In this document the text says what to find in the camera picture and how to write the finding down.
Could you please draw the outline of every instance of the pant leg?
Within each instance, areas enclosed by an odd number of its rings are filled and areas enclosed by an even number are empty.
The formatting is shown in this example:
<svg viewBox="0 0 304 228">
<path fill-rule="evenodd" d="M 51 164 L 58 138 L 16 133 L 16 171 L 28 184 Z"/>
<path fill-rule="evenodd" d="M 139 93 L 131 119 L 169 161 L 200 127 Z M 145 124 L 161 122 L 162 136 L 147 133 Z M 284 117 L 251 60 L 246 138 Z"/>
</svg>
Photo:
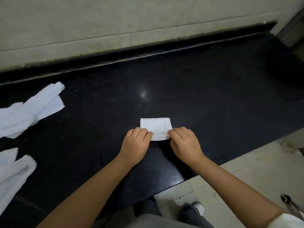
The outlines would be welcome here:
<svg viewBox="0 0 304 228">
<path fill-rule="evenodd" d="M 136 217 L 142 214 L 154 214 L 154 215 L 162 216 L 158 208 L 158 205 L 156 203 L 156 200 L 153 196 L 141 202 L 135 203 L 133 205 L 133 209 Z"/>
<path fill-rule="evenodd" d="M 184 204 L 178 220 L 193 226 L 214 228 L 207 219 L 200 215 L 197 208 L 188 203 Z"/>
</svg>

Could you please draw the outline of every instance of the black countertop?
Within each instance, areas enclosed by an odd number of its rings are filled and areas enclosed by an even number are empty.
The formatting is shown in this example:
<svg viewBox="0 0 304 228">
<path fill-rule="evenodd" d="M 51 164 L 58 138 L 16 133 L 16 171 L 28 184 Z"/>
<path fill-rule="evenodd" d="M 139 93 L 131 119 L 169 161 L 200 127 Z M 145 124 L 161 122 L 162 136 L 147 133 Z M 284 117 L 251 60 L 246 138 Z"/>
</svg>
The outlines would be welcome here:
<svg viewBox="0 0 304 228">
<path fill-rule="evenodd" d="M 140 118 L 186 126 L 204 154 L 223 164 L 304 126 L 303 63 L 271 34 L 0 87 L 0 107 L 61 81 L 65 108 L 1 150 L 19 147 L 37 168 L 0 217 L 1 227 L 35 227 L 109 163 Z M 194 176 L 169 140 L 151 142 L 115 189 L 102 215 Z"/>
</svg>

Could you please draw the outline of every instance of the white sleeve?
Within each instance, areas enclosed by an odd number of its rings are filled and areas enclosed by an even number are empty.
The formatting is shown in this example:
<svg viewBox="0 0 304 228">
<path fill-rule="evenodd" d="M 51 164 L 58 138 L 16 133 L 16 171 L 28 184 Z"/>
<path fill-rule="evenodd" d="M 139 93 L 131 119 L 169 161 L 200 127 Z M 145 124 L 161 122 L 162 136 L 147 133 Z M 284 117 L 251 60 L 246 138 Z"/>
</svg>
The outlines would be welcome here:
<svg viewBox="0 0 304 228">
<path fill-rule="evenodd" d="M 290 215 L 290 214 L 281 214 L 272 223 L 269 224 L 267 228 L 303 228 L 304 221 L 301 219 Z"/>
</svg>

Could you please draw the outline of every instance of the tiled floor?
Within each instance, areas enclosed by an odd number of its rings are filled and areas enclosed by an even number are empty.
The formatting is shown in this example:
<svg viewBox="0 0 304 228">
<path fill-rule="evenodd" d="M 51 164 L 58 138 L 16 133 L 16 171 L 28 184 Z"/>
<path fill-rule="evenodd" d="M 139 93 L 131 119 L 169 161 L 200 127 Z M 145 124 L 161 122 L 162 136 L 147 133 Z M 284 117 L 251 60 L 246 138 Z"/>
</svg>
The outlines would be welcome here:
<svg viewBox="0 0 304 228">
<path fill-rule="evenodd" d="M 288 152 L 279 142 L 271 142 L 222 165 L 277 205 L 286 209 L 280 195 L 287 194 L 304 206 L 304 157 Z M 169 188 L 157 195 L 162 215 L 177 219 L 181 206 L 199 201 L 205 218 L 215 228 L 244 227 L 219 195 L 200 176 Z"/>
</svg>

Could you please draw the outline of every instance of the hand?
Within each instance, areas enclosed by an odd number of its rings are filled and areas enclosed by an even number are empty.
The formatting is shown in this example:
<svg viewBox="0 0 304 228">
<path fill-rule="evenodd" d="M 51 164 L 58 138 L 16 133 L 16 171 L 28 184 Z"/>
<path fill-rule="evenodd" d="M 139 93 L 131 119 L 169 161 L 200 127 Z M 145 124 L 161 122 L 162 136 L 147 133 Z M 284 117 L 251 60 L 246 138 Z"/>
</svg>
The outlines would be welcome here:
<svg viewBox="0 0 304 228">
<path fill-rule="evenodd" d="M 118 158 L 122 158 L 124 163 L 135 166 L 145 156 L 153 132 L 148 132 L 147 129 L 136 127 L 127 132 L 123 144 L 121 145 Z"/>
<path fill-rule="evenodd" d="M 174 154 L 185 164 L 192 167 L 201 161 L 203 152 L 195 134 L 186 127 L 174 128 L 168 131 L 171 137 L 171 147 Z"/>
</svg>

